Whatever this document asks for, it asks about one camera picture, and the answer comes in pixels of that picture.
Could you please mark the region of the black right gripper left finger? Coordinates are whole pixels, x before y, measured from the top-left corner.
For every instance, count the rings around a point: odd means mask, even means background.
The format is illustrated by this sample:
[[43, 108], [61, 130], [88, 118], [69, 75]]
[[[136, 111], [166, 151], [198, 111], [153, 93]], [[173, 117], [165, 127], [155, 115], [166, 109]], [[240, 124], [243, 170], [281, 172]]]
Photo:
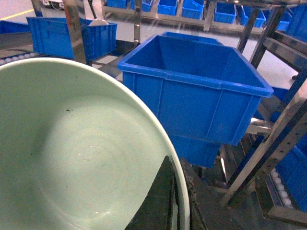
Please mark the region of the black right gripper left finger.
[[142, 205], [126, 226], [127, 230], [170, 230], [175, 201], [175, 173], [166, 156]]

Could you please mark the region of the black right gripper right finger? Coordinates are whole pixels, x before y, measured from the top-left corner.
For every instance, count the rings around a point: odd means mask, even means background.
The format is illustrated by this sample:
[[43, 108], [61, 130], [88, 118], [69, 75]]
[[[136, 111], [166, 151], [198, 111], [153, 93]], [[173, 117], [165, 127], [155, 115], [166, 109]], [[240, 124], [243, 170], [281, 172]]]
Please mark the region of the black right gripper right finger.
[[185, 158], [180, 160], [188, 188], [192, 230], [238, 230], [240, 225], [221, 207]]

